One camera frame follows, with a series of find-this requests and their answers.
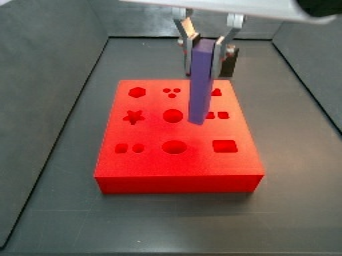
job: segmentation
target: red block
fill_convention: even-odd
[[[188,80],[121,81],[94,179],[101,192],[252,192],[264,175],[228,81],[213,82],[201,126],[188,118]]]

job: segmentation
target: hexagonal hole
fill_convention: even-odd
[[[133,98],[140,98],[145,95],[145,89],[141,87],[134,87],[129,90],[128,95]]]

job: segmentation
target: circular hole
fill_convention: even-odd
[[[168,109],[162,114],[162,118],[168,123],[177,123],[182,119],[182,113],[176,109]]]
[[[120,143],[114,146],[114,153],[122,154],[126,152],[128,145],[125,143]]]
[[[141,153],[144,151],[144,145],[142,144],[134,144],[132,147],[132,150],[134,153]]]
[[[186,144],[178,140],[169,140],[162,144],[161,149],[168,154],[180,154],[186,150]]]

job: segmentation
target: gray floor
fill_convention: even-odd
[[[269,42],[233,88],[265,177],[252,195],[102,196],[92,172],[117,81],[182,78],[170,39],[112,39],[5,252],[342,252],[340,135]]]

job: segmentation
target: purple block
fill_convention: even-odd
[[[188,121],[202,124],[208,113],[212,79],[210,62],[214,40],[200,39],[192,48]]]

